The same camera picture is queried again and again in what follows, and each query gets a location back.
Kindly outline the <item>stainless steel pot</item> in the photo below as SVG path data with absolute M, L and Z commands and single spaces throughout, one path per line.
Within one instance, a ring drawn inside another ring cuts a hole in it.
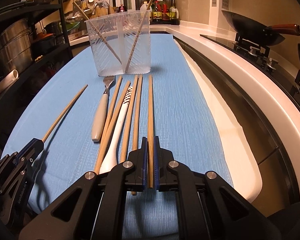
M 5 75 L 14 69 L 21 73 L 32 64 L 30 33 L 26 18 L 18 20 L 1 33 L 0 64 Z

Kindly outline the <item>black condiment rack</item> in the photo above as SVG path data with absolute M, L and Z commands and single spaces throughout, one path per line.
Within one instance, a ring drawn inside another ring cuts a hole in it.
M 139 0 L 140 7 L 144 1 L 149 2 L 149 0 Z M 179 10 L 175 0 L 153 0 L 149 18 L 150 24 L 179 25 Z

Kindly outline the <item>black gas stove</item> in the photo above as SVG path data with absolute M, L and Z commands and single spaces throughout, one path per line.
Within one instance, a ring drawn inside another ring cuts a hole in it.
M 300 112 L 300 70 L 291 76 L 277 58 L 269 56 L 270 48 L 260 46 L 236 35 L 235 40 L 202 34 L 201 37 L 221 45 L 255 66 L 273 81 L 292 101 Z

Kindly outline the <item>white slotted spoon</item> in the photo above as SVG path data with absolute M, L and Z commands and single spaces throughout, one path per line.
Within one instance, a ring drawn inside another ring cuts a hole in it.
M 120 108 L 119 116 L 117 117 L 116 125 L 114 128 L 113 136 L 110 142 L 110 146 L 106 153 L 104 160 L 102 161 L 99 174 L 103 174 L 106 172 L 111 171 L 111 169 L 117 165 L 117 146 L 119 142 L 119 138 L 122 132 L 123 123 L 127 114 L 127 109 L 129 106 L 131 94 L 132 94 L 133 87 L 129 86 L 125 97 L 123 99 L 123 103 Z

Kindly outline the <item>clear plastic utensil holder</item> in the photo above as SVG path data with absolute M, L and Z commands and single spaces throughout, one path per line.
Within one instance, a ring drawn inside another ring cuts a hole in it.
M 128 11 L 106 15 L 86 21 L 93 59 L 99 76 L 125 74 L 125 67 L 143 17 L 142 11 Z M 143 22 L 128 75 L 147 74 L 151 71 L 150 11 Z M 93 24 L 119 56 L 121 63 L 92 28 Z

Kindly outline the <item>white paper roll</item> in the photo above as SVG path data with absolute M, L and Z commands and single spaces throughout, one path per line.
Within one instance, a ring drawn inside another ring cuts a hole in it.
M 0 81 L 0 94 L 11 84 L 13 84 L 19 76 L 16 69 L 12 70 L 5 78 Z

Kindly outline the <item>chrome kitchen faucet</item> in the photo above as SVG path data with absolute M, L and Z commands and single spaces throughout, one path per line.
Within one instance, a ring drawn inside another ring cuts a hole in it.
M 97 9 L 100 9 L 102 8 L 102 1 L 101 0 L 98 0 L 94 6 L 93 6 L 93 9 L 92 9 L 92 15 L 96 15 L 97 14 Z

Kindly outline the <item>wooden chopstick in holder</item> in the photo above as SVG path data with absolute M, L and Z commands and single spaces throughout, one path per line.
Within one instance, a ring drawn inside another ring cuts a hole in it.
M 134 43 L 132 45 L 132 49 L 130 51 L 130 55 L 129 55 L 129 58 L 128 58 L 128 61 L 127 61 L 127 64 L 126 64 L 126 67 L 125 67 L 125 74 L 128 74 L 128 70 L 129 70 L 129 66 L 130 66 L 130 63 L 131 63 L 131 60 L 132 60 L 132 57 L 133 57 L 133 54 L 134 54 L 134 50 L 136 48 L 136 44 L 138 42 L 138 39 L 139 39 L 139 36 L 141 34 L 141 30 L 142 30 L 142 26 L 143 26 L 143 22 L 145 21 L 145 18 L 146 18 L 146 14 L 147 12 L 149 11 L 150 7 L 151 7 L 151 4 L 152 4 L 153 0 L 149 0 L 148 4 L 147 4 L 147 8 L 146 8 L 146 11 L 143 13 L 143 17 L 140 21 L 140 24 L 139 24 L 139 27 L 138 27 L 138 31 L 136 33 L 136 37 L 134 39 Z
M 80 6 L 73 1 L 73 5 L 74 7 L 76 7 L 79 10 L 79 13 L 81 14 L 81 16 L 86 20 L 89 21 L 89 17 L 85 14 L 85 12 L 80 8 Z M 117 55 L 117 53 L 115 53 L 114 49 L 110 46 L 110 44 L 106 41 L 106 39 L 104 38 L 104 36 L 101 34 L 101 32 L 93 25 L 91 24 L 92 28 L 94 29 L 94 31 L 97 33 L 97 35 L 99 36 L 99 38 L 103 41 L 103 43 L 108 47 L 108 49 L 111 51 L 111 53 L 115 56 L 115 58 L 119 61 L 119 63 L 121 63 L 121 60 L 119 58 L 119 56 Z

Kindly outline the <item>yellow label oil bottle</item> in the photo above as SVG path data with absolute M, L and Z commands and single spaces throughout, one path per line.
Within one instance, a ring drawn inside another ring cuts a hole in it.
M 140 11 L 144 12 L 146 10 L 151 10 L 151 7 L 148 7 L 149 2 L 148 1 L 144 1 L 143 5 L 140 7 Z

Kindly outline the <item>black storage shelf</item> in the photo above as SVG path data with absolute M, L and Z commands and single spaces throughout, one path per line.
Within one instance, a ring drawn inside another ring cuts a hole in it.
M 72 58 L 63 0 L 0 10 L 0 146 L 33 97 Z

